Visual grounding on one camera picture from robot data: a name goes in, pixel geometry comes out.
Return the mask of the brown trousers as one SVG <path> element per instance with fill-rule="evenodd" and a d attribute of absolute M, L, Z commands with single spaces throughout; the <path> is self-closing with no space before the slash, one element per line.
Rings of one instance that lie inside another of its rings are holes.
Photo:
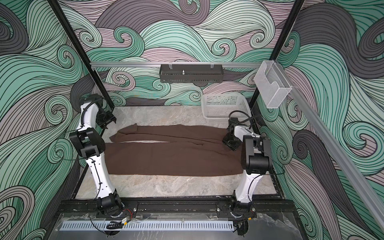
<path fill-rule="evenodd" d="M 227 130 L 209 126 L 125 127 L 106 144 L 111 175 L 216 177 L 243 172 L 241 150 L 223 144 Z"/>

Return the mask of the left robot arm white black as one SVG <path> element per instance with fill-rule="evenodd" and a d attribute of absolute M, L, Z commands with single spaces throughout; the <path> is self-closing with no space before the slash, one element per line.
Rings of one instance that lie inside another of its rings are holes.
<path fill-rule="evenodd" d="M 80 158 L 86 160 L 95 185 L 98 210 L 106 216 L 117 218 L 123 213 L 123 203 L 113 186 L 105 162 L 106 143 L 97 132 L 96 126 L 105 129 L 110 120 L 103 117 L 116 118 L 111 112 L 104 111 L 103 97 L 93 94 L 80 101 L 81 116 L 77 129 L 70 133 L 69 139 Z"/>

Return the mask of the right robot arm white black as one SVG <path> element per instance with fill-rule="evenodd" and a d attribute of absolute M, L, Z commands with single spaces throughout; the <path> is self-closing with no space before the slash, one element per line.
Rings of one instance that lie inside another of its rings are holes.
<path fill-rule="evenodd" d="M 237 118 L 229 118 L 227 134 L 222 142 L 235 151 L 241 148 L 242 179 L 234 190 L 232 211 L 249 211 L 258 181 L 273 168 L 271 141 L 267 136 L 254 133 Z"/>

